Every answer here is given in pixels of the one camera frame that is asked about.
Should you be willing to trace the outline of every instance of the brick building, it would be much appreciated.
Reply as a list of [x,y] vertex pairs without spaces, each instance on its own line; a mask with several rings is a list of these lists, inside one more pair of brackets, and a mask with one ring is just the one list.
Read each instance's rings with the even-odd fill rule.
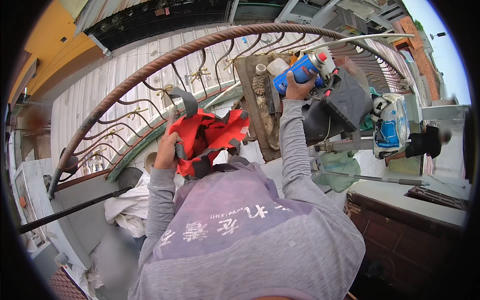
[[415,37],[405,37],[396,40],[393,45],[397,50],[410,52],[415,60],[421,76],[425,76],[428,82],[432,101],[440,99],[440,79],[437,70],[423,50],[423,41],[410,16],[393,22],[392,27],[398,33],[413,34]]

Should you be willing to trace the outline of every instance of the red and gray vest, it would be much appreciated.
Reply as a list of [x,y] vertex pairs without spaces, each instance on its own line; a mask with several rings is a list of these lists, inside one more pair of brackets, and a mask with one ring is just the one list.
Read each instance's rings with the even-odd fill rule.
[[177,172],[188,178],[202,178],[212,171],[213,160],[222,150],[235,155],[249,126],[249,113],[242,109],[229,111],[223,118],[198,108],[189,92],[178,87],[172,90],[172,98],[182,97],[185,115],[175,121],[168,133],[178,132],[183,143],[175,144],[179,158]]

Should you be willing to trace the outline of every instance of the blue spray can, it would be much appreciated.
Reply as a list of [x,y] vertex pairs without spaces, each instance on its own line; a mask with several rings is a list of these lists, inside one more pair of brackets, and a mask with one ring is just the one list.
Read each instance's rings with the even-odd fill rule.
[[282,95],[287,92],[287,72],[292,71],[295,81],[304,84],[310,78],[317,76],[327,59],[324,53],[308,54],[299,58],[290,68],[273,79],[275,89]]

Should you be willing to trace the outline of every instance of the black clothing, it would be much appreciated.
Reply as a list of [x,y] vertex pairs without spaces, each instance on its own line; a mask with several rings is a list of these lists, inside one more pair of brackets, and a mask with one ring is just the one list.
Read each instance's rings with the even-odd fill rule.
[[426,132],[412,133],[408,137],[412,142],[405,149],[405,156],[412,157],[430,153],[432,158],[440,155],[442,145],[438,137],[438,128],[427,125]]

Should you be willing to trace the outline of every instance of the brown wooden cabinet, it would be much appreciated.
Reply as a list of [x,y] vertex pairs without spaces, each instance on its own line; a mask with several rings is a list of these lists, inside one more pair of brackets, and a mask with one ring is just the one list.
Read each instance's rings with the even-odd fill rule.
[[407,295],[422,291],[460,236],[458,226],[359,194],[346,211],[364,237],[364,263],[381,266],[381,278]]

